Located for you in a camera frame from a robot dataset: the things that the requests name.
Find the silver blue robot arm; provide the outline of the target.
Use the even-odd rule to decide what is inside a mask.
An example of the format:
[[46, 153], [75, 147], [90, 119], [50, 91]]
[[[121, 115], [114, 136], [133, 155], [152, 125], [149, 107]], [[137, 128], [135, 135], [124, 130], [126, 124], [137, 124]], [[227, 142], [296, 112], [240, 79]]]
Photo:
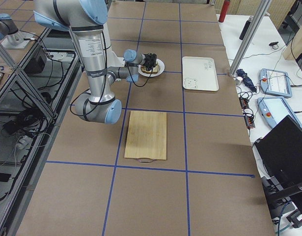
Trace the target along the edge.
[[156, 54], [127, 49], [124, 61], [117, 61], [108, 47], [108, 9], [104, 0], [36, 0], [34, 17], [44, 27], [70, 33], [86, 72], [89, 89], [74, 100], [72, 113], [88, 122], [116, 123], [122, 104], [110, 86], [117, 79], [136, 84], [138, 67], [141, 65], [152, 71], [156, 66]]

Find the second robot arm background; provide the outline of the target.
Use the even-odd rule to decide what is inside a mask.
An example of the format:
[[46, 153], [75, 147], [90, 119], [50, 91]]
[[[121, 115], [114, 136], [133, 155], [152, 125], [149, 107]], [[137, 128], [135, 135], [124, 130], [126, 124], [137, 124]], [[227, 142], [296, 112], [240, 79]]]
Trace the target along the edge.
[[31, 39], [31, 34], [21, 32], [11, 16], [0, 13], [0, 43], [6, 49], [24, 50]]

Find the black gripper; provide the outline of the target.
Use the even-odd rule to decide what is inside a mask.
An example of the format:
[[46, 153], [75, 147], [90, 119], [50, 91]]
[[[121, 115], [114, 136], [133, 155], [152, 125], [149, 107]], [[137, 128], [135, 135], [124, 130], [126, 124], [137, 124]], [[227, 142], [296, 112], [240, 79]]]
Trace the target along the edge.
[[156, 66], [155, 60], [147, 60], [144, 65], [145, 70], [153, 70], [153, 68]]

